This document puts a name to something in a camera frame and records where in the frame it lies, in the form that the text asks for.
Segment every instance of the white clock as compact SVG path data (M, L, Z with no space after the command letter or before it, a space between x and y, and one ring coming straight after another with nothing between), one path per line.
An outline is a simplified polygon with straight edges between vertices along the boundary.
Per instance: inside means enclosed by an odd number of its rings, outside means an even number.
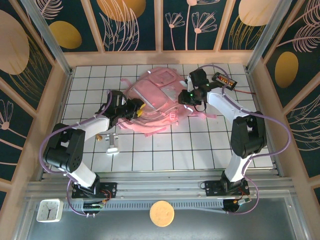
M40 202L36 220L41 223L59 222L62 216L64 202L59 198L44 199Z

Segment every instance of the black bracket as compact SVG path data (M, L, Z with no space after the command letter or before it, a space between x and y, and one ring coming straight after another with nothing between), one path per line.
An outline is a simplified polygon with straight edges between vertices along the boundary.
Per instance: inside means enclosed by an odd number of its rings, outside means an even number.
M88 199L93 197L96 199L105 199L107 194L107 198L109 199L111 193L111 199L114 199L117 194L117 185L116 182L100 182L100 192L95 196L90 196L85 194L85 192L75 184L72 189L71 197L73 199Z
M220 180L215 181L204 181L200 186L205 190L207 197L217 197L217 196L242 196L250 195L250 190L248 182L246 180L241 182L241 185L233 190L226 191Z

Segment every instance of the clock face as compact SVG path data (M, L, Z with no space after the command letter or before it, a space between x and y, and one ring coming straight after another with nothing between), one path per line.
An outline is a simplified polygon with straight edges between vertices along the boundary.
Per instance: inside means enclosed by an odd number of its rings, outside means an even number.
M60 202L57 200L45 200L39 205L37 219L39 221L54 221L58 215Z

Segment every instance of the white tiled floor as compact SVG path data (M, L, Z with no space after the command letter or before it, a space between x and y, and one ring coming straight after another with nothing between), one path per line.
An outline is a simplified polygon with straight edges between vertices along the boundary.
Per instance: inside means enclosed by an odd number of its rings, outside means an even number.
M107 100L107 89L124 90L121 78L134 83L140 75L155 67L176 69L182 76L203 64L161 64L161 65L115 65L80 66L76 68L70 88L62 122L70 125L93 116ZM231 78L237 81L235 89L250 91L241 64L218 64ZM217 68L205 67L208 78ZM229 91L227 93L245 108L256 111L251 94ZM178 125L173 124L164 132L145 137L129 129L114 127L107 133L119 136L120 153L107 155L105 141L90 138L84 144L84 163L94 172L127 172L158 170L224 169L231 158L231 124L213 106L208 105L208 114L218 115L216 119L202 119L189 116ZM272 168L270 157L255 159L250 168Z

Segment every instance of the metal screw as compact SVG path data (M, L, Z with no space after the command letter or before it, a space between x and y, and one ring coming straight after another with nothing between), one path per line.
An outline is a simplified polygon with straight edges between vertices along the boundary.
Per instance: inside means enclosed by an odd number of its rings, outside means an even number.
M100 134L95 135L95 139L97 141L101 141L102 140L102 136Z

